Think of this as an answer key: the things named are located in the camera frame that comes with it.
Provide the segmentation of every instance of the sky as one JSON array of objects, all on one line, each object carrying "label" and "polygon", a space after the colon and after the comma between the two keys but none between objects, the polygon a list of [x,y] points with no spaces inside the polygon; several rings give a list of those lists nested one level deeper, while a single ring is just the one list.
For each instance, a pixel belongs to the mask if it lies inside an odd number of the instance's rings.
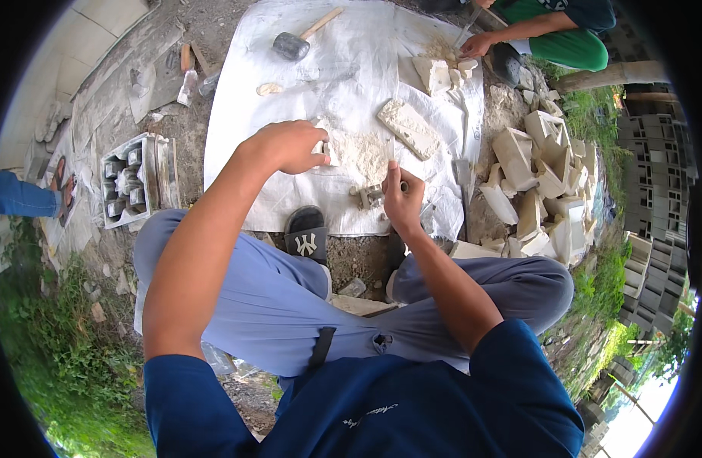
[{"label": "sky", "polygon": [[[675,377],[671,383],[667,383],[651,378],[641,387],[639,394],[635,394],[641,407],[655,421],[666,407],[677,379]],[[632,403],[622,408],[608,426],[610,429],[600,443],[612,458],[631,458],[651,433],[651,422]],[[598,453],[596,458],[606,458],[605,453]]]}]

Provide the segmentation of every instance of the mallet handle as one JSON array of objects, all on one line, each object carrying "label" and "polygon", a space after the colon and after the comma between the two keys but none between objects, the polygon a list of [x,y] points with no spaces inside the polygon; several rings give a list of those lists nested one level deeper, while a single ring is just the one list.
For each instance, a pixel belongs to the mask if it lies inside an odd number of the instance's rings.
[{"label": "mallet handle", "polygon": [[313,24],[308,30],[303,32],[301,34],[301,38],[303,40],[308,40],[308,37],[310,37],[312,34],[318,31],[321,27],[323,27],[328,21],[331,19],[335,18],[337,15],[343,13],[344,9],[341,6],[338,6],[336,9],[331,11],[330,13],[326,14],[322,18],[319,19],[319,21],[315,24]]}]

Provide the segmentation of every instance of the white tarp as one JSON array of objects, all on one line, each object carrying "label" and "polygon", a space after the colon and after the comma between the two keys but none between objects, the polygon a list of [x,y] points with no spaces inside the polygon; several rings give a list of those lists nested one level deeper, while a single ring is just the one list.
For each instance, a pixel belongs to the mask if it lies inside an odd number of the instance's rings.
[{"label": "white tarp", "polygon": [[[292,62],[272,51],[280,32],[300,34],[335,6],[345,11],[310,37],[305,59]],[[459,93],[470,112],[467,150],[462,151],[465,112],[453,98],[431,99],[411,66],[412,56],[429,53],[430,44],[452,43],[455,26],[387,2],[264,0],[242,17],[224,62],[209,120],[204,154],[204,188],[211,186],[237,145],[267,123],[286,119],[327,118],[333,129],[349,135],[373,134],[389,142],[389,155],[427,183],[425,196],[434,235],[454,240],[462,224],[460,190],[451,161],[475,163],[483,121],[480,66]],[[256,88],[276,83],[284,92],[261,97]],[[393,140],[376,118],[392,97],[411,104],[448,144],[449,152],[421,162]],[[344,167],[320,167],[291,176],[278,172],[260,192],[244,229],[282,232],[288,215],[302,205],[317,205],[330,234],[388,233],[381,209],[359,210],[349,189],[362,178]]]}]

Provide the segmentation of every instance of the green pants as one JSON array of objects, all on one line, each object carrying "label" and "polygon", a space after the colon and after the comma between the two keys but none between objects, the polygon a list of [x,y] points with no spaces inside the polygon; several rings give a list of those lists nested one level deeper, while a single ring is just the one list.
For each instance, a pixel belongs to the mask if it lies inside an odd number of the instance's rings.
[{"label": "green pants", "polygon": [[[552,13],[537,0],[518,0],[508,8],[497,8],[509,23],[526,21]],[[572,68],[598,71],[608,65],[608,51],[602,41],[584,29],[550,32],[529,39],[532,55]]]}]

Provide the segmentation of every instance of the blue jeans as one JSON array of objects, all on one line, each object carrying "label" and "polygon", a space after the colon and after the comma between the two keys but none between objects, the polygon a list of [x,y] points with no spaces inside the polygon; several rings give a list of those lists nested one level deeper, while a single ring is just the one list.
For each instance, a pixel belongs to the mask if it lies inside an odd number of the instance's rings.
[{"label": "blue jeans", "polygon": [[[140,230],[134,265],[143,283],[150,284],[163,248],[186,212],[156,213]],[[523,319],[535,334],[562,317],[572,301],[572,277],[549,258],[455,261],[486,290],[504,318]],[[468,355],[448,333],[413,256],[402,262],[392,290],[393,299],[407,306],[365,318],[325,302],[327,294],[328,277],[317,262],[240,234],[202,338],[281,377],[306,370],[324,326],[337,329],[326,361],[390,354],[467,369]]]},{"label": "blue jeans", "polygon": [[19,180],[13,172],[0,171],[0,215],[55,218],[60,210],[60,191],[38,188]]}]

